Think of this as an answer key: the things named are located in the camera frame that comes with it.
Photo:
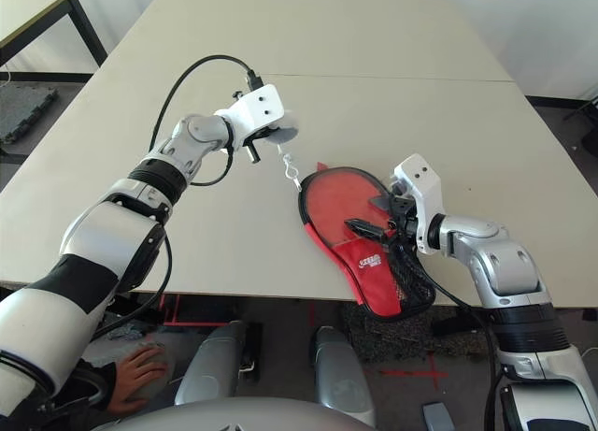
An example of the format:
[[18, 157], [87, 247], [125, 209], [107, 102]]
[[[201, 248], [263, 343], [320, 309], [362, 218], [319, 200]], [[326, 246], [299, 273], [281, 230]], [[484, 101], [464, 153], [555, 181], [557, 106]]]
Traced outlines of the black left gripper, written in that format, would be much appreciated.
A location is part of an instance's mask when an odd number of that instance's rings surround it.
[[252, 133], [251, 135], [249, 135], [244, 141], [243, 141], [243, 145], [246, 147], [247, 152], [248, 152], [248, 156], [250, 161], [253, 164], [257, 164], [261, 161], [261, 157], [254, 145], [254, 141], [255, 140], [261, 140], [261, 139], [265, 139], [265, 140], [269, 140], [271, 142], [274, 142], [277, 139], [278, 136], [278, 132], [280, 131], [279, 127], [264, 127], [262, 129], [259, 129], [257, 131], [255, 131], [254, 133]]

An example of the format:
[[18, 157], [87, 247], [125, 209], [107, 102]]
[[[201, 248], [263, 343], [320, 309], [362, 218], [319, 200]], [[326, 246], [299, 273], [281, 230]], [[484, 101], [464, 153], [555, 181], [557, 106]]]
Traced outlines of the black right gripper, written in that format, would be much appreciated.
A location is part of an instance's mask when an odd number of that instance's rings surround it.
[[[406, 251], [413, 253], [417, 249], [417, 209], [411, 198], [396, 194], [381, 194], [368, 200], [376, 208], [390, 208], [390, 223], [395, 235]], [[386, 240], [387, 233], [383, 227], [362, 219], [345, 220], [347, 228], [355, 235], [369, 240]]]

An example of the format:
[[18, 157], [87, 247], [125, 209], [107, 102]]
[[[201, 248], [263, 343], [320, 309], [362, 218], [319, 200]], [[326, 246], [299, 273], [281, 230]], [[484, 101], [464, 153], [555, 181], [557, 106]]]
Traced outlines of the person bare hand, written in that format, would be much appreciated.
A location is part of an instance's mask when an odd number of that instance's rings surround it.
[[124, 417], [143, 409], [148, 400], [132, 399], [132, 396], [165, 375], [167, 364], [151, 361], [152, 357], [163, 352], [158, 346], [142, 346], [117, 364], [114, 390], [107, 405], [108, 413]]

